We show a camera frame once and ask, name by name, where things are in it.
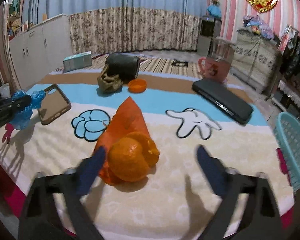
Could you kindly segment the black ribbed cup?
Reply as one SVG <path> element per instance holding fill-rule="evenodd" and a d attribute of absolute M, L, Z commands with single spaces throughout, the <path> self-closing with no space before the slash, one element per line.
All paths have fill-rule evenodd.
<path fill-rule="evenodd" d="M 122 81 L 131 81 L 137 78 L 140 68 L 140 59 L 128 54 L 113 53 L 106 59 L 107 75 L 119 75 Z"/>

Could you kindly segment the orange plastic bag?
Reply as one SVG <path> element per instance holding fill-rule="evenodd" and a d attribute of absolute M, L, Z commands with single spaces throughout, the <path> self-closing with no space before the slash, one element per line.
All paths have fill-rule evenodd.
<path fill-rule="evenodd" d="M 98 175 L 111 186 L 145 179 L 160 155 L 141 109 L 131 97 L 119 106 L 97 139 L 94 152 L 101 146 L 106 150 L 106 160 Z"/>

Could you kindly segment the cartoon striped blanket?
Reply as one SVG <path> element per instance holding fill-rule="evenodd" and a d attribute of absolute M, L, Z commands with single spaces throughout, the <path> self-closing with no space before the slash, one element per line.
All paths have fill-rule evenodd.
<path fill-rule="evenodd" d="M 47 75 L 27 93 L 57 85 L 71 108 L 47 125 L 34 112 L 8 142 L 0 129 L 0 189 L 16 215 L 38 172 L 65 172 L 100 147 L 106 161 L 81 203 L 106 239 L 197 237 L 222 201 L 200 169 L 199 146 L 241 174 L 265 176 L 281 215 L 293 207 L 276 139 L 248 97 L 253 111 L 242 125 L 196 94 L 191 77 L 146 73 L 144 92 L 123 87 L 110 95 L 100 92 L 98 77 Z"/>

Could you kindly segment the pile of folded clothes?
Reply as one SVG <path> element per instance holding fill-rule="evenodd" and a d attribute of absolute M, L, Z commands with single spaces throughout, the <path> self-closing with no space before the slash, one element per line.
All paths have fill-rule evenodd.
<path fill-rule="evenodd" d="M 274 39 L 274 33 L 270 26 L 265 22 L 260 16 L 255 15 L 246 15 L 243 17 L 243 25 L 244 27 L 250 27 L 251 30 L 258 34 L 263 36 L 266 39 L 273 40 Z"/>

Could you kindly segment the grey water dispenser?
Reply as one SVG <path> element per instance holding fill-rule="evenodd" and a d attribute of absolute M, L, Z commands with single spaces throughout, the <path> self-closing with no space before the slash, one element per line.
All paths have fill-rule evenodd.
<path fill-rule="evenodd" d="M 212 40 L 219 37 L 221 33 L 222 20 L 212 17 L 203 16 L 200 18 L 199 35 L 197 42 L 197 54 L 207 56 Z"/>

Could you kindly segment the brown wrapper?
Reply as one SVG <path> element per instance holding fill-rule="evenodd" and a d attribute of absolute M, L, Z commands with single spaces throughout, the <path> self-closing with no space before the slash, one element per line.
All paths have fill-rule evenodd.
<path fill-rule="evenodd" d="M 102 72 L 97 77 L 97 83 L 99 91 L 103 94 L 111 94 L 118 92 L 122 89 L 123 82 L 120 79 L 119 74 L 114 76 L 109 76 L 107 71 L 109 69 L 109 64 L 105 64 L 105 67 L 102 69 Z"/>

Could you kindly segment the blue plastic bag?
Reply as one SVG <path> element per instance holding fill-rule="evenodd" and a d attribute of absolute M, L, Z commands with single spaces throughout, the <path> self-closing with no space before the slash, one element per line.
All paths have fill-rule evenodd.
<path fill-rule="evenodd" d="M 12 121 L 10 121 L 10 124 L 16 130 L 23 130 L 29 125 L 33 110 L 41 108 L 42 101 L 46 97 L 46 92 L 43 90 L 34 91 L 30 97 L 30 104 L 22 110 L 18 110 Z"/>

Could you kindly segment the pink cartoon mug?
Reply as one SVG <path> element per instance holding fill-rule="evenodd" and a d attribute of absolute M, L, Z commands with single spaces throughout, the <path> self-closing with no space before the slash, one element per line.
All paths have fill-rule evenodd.
<path fill-rule="evenodd" d="M 207 56 L 198 60 L 199 73 L 203 78 L 223 83 L 230 72 L 235 44 L 221 37 L 212 39 Z"/>

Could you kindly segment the light blue plastic basket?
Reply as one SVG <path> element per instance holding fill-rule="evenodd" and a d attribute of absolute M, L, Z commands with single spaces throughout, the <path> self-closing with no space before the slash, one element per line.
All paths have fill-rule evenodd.
<path fill-rule="evenodd" d="M 300 121 L 288 112 L 281 112 L 276 118 L 274 135 L 296 192 L 300 189 Z"/>

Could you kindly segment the black zip case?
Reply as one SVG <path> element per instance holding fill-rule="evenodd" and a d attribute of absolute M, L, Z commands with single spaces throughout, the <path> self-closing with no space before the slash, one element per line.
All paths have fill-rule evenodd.
<path fill-rule="evenodd" d="M 237 123 L 246 125 L 249 122 L 253 108 L 222 84 L 201 79 L 194 81 L 192 89 Z"/>

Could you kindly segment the orange lid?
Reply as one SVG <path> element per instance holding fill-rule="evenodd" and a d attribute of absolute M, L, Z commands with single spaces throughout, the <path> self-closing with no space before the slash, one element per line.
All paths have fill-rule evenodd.
<path fill-rule="evenodd" d="M 144 79 L 134 79 L 128 83 L 130 93 L 143 93 L 147 89 L 147 82 Z"/>

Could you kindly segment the clothes rack with garments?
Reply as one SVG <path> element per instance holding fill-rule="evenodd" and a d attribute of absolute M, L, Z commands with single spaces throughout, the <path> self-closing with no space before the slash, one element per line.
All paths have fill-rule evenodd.
<path fill-rule="evenodd" d="M 290 24 L 286 26 L 277 49 L 275 70 L 266 92 L 267 98 L 274 96 L 280 81 L 300 95 L 300 31 Z"/>

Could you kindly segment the blue floral curtain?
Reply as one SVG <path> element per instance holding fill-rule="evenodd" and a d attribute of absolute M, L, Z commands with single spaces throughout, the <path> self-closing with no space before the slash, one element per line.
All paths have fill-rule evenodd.
<path fill-rule="evenodd" d="M 24 0 L 22 19 L 69 18 L 74 53 L 197 48 L 207 0 Z"/>

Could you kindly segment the white cabinet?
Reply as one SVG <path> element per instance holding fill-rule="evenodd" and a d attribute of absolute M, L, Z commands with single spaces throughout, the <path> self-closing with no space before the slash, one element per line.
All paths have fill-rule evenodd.
<path fill-rule="evenodd" d="M 69 16 L 49 18 L 9 42 L 10 55 L 21 89 L 28 89 L 63 66 L 72 55 Z"/>

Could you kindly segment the covered dresser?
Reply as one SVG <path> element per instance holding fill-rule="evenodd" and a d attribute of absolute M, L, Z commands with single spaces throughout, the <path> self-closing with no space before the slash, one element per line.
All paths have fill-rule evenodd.
<path fill-rule="evenodd" d="M 258 92 L 269 94 L 281 65 L 277 45 L 245 28 L 237 30 L 231 74 Z"/>

